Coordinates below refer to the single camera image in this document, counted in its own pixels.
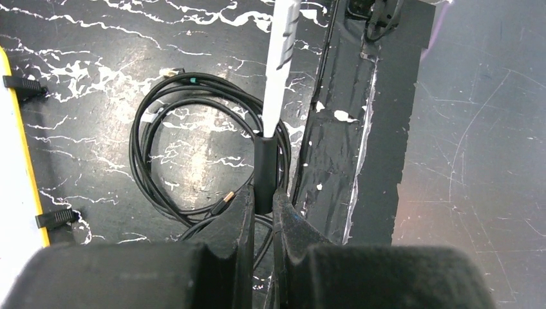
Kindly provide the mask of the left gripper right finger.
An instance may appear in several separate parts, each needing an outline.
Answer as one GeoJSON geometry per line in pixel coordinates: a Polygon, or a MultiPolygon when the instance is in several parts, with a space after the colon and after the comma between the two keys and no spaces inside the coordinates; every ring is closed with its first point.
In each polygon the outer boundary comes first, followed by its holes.
{"type": "Polygon", "coordinates": [[[274,308],[494,308],[475,264],[449,247],[336,245],[272,197],[274,308]]]}

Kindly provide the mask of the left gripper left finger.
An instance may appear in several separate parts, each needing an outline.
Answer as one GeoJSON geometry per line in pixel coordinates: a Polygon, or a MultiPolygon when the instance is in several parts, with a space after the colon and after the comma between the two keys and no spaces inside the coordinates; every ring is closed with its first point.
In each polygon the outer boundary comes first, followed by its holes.
{"type": "Polygon", "coordinates": [[[186,241],[44,248],[4,308],[250,308],[254,193],[186,241]]]}

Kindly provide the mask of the black white marker pen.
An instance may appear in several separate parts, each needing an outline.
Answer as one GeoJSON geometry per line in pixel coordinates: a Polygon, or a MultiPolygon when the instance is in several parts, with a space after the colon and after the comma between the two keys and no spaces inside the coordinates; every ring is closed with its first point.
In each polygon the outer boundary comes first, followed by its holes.
{"type": "Polygon", "coordinates": [[[268,46],[263,100],[263,136],[272,138],[280,120],[293,58],[301,1],[276,1],[268,46]]]}

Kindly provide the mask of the black marker cap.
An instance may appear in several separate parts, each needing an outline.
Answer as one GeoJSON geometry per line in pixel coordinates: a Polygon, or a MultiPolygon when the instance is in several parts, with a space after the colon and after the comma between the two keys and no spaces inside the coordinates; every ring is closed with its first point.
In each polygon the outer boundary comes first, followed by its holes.
{"type": "Polygon", "coordinates": [[[278,185],[278,140],[258,133],[254,141],[255,213],[272,212],[272,199],[278,185]]]}

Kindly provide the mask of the yellow framed whiteboard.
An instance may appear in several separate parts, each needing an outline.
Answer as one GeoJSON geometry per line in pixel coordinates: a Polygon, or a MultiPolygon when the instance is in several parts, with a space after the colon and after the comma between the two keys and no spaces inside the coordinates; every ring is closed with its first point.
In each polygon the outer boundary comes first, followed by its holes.
{"type": "Polygon", "coordinates": [[[50,244],[35,174],[14,89],[1,81],[1,279],[17,276],[25,263],[50,244]]]}

